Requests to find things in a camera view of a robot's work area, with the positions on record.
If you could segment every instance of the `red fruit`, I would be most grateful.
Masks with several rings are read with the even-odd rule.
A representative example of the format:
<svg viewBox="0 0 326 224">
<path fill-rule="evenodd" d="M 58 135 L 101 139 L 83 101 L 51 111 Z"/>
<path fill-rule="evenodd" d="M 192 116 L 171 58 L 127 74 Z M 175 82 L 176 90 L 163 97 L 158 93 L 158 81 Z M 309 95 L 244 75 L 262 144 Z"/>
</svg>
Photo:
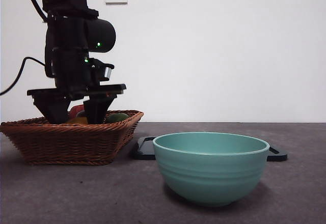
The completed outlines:
<svg viewBox="0 0 326 224">
<path fill-rule="evenodd" d="M 75 118 L 76 115 L 78 114 L 78 112 L 84 110 L 84 105 L 81 104 L 81 105 L 76 105 L 74 107 L 71 108 L 70 110 L 70 113 L 69 113 L 69 118 L 72 119 L 72 118 Z"/>
</svg>

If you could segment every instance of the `table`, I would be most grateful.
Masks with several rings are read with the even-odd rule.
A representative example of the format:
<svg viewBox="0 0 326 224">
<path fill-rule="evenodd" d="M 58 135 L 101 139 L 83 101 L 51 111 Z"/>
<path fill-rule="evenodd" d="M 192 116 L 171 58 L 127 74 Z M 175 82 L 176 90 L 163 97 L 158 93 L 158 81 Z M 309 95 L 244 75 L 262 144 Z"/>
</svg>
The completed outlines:
<svg viewBox="0 0 326 224">
<path fill-rule="evenodd" d="M 143 136 L 217 131 L 258 137 L 289 152 L 268 162 L 247 197 L 226 207 L 189 203 L 167 187 L 154 160 L 134 160 Z M 326 223 L 326 123 L 139 123 L 104 166 L 24 163 L 2 135 L 1 223 Z"/>
</svg>

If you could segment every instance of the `teal bowl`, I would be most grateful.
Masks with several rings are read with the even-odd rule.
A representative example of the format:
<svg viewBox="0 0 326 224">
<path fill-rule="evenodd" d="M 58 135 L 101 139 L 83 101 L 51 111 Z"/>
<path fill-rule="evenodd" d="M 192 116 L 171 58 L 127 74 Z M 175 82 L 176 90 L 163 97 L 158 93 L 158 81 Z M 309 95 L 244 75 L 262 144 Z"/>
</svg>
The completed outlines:
<svg viewBox="0 0 326 224">
<path fill-rule="evenodd" d="M 264 171 L 269 144 L 229 133 L 182 132 L 153 140 L 167 185 L 204 206 L 224 206 L 248 195 Z"/>
</svg>

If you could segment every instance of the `white wall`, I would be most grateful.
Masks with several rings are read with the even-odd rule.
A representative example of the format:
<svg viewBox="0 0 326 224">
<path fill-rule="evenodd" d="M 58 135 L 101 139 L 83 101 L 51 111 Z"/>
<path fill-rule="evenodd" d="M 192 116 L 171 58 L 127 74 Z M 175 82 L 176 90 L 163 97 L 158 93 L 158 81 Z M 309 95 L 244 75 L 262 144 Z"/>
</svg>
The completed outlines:
<svg viewBox="0 0 326 224">
<path fill-rule="evenodd" d="M 110 109 L 142 121 L 326 122 L 326 0 L 88 0 L 117 32 L 94 57 L 126 83 Z M 46 25 L 30 0 L 2 0 L 2 90 L 21 60 L 43 60 Z M 1 97 L 2 121 L 41 116 L 26 90 L 52 88 L 30 62 Z"/>
</svg>

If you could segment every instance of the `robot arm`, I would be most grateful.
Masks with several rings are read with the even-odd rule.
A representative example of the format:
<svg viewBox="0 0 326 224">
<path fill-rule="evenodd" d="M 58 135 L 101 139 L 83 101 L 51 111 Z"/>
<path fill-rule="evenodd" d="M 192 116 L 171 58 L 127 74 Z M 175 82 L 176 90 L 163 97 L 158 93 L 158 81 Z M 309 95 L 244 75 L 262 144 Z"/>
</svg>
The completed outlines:
<svg viewBox="0 0 326 224">
<path fill-rule="evenodd" d="M 107 108 L 126 89 L 125 84 L 101 86 L 114 66 L 90 58 L 89 52 L 108 52 L 116 40 L 114 27 L 98 19 L 87 0 L 42 0 L 47 13 L 45 73 L 55 79 L 56 88 L 29 90 L 34 105 L 52 124 L 65 123 L 71 101 L 84 102 L 90 124 L 103 122 Z"/>
</svg>

